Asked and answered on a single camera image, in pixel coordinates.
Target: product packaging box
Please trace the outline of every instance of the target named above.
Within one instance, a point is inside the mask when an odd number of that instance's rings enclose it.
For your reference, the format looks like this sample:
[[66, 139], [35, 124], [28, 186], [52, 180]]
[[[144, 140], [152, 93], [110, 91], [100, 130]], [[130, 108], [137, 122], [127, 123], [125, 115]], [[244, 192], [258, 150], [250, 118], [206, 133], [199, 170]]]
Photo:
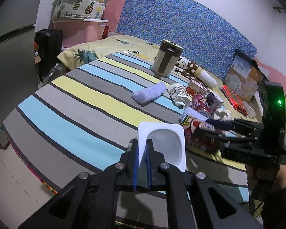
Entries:
[[221, 107], [221, 105], [223, 104], [223, 100], [214, 91], [211, 91], [208, 94], [208, 96], [206, 97], [206, 100], [208, 102], [211, 114], [213, 114], [215, 110]]
[[251, 63], [236, 55], [227, 74], [224, 84], [233, 90], [242, 101], [250, 101], [257, 91], [257, 82], [262, 81], [264, 75]]
[[202, 95], [205, 97], [205, 95], [208, 93], [208, 90], [205, 86], [202, 85], [202, 83], [192, 79], [186, 87], [186, 92], [192, 97], [196, 95]]

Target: black sleeve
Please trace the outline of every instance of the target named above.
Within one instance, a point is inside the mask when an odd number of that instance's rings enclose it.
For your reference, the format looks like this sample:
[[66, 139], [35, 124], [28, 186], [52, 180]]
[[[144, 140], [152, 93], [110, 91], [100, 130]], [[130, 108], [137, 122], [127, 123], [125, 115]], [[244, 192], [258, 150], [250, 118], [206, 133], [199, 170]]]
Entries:
[[276, 228], [286, 215], [286, 188], [268, 195], [261, 216], [265, 229]]

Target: pink plastic basin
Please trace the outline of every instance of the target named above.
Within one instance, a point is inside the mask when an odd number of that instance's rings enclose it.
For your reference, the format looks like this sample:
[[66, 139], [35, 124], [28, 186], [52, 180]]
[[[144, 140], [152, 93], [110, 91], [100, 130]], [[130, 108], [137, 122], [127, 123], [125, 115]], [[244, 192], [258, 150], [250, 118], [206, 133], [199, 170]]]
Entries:
[[63, 47], [72, 47], [77, 44], [102, 39], [107, 20], [75, 19], [53, 21], [54, 29], [64, 32]]

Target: person's arm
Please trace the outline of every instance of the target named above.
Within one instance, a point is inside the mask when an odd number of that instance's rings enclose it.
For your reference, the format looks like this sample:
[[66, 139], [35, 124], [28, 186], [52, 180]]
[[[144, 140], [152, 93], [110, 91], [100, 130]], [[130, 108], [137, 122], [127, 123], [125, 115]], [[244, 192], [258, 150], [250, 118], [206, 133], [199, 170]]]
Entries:
[[276, 228], [286, 215], [286, 187], [269, 194], [263, 205], [261, 216], [266, 229]]
[[269, 193], [264, 199], [261, 216], [265, 229], [274, 229], [284, 219], [286, 215], [286, 165], [281, 165], [277, 171], [275, 167], [267, 170], [258, 169], [254, 171], [251, 166], [246, 166], [248, 185], [254, 189], [258, 184], [258, 179], [275, 181], [269, 187]]

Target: screw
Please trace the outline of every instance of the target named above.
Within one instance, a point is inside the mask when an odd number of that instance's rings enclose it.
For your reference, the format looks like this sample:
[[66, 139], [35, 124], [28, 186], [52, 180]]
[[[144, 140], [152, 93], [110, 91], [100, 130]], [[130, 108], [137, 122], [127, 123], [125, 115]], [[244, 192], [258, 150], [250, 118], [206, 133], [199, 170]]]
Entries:
[[198, 173], [196, 173], [196, 177], [203, 180], [206, 178], [206, 174], [203, 172], [198, 172]]
[[87, 172], [81, 172], [78, 177], [80, 179], [87, 179], [89, 177], [89, 174]]
[[160, 164], [160, 167], [161, 167], [162, 169], [168, 169], [168, 168], [170, 167], [170, 164], [169, 164], [169, 163], [161, 163], [161, 164]]
[[123, 163], [116, 163], [114, 167], [116, 167], [117, 169], [123, 169], [124, 166], [125, 165]]

